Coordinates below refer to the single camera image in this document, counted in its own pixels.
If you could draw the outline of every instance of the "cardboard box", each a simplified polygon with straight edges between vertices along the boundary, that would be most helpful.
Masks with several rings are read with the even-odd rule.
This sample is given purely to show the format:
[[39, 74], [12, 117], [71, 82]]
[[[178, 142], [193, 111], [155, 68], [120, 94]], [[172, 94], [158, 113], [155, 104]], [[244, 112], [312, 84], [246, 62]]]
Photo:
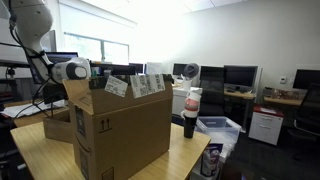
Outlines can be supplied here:
[[75, 161], [86, 179], [128, 179], [169, 149], [171, 76], [163, 75], [163, 84], [153, 86], [163, 91], [149, 91], [153, 92], [149, 95], [133, 89], [137, 82], [131, 84], [129, 79], [121, 79], [128, 83], [125, 93], [121, 91], [124, 97], [117, 91], [124, 86], [109, 84], [117, 81], [114, 79], [108, 79], [107, 85], [105, 78], [64, 81]]
[[46, 138], [72, 143], [72, 128], [69, 110], [53, 115], [53, 118], [43, 118], [44, 135]]

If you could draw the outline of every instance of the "white container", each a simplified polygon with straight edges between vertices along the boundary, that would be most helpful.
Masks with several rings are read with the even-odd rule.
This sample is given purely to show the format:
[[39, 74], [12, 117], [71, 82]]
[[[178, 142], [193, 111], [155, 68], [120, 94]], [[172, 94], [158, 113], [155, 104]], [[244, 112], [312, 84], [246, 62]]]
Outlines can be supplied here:
[[240, 130], [240, 125], [223, 116], [199, 116], [196, 127], [196, 131], [211, 137], [210, 143], [222, 143], [227, 150], [237, 143]]

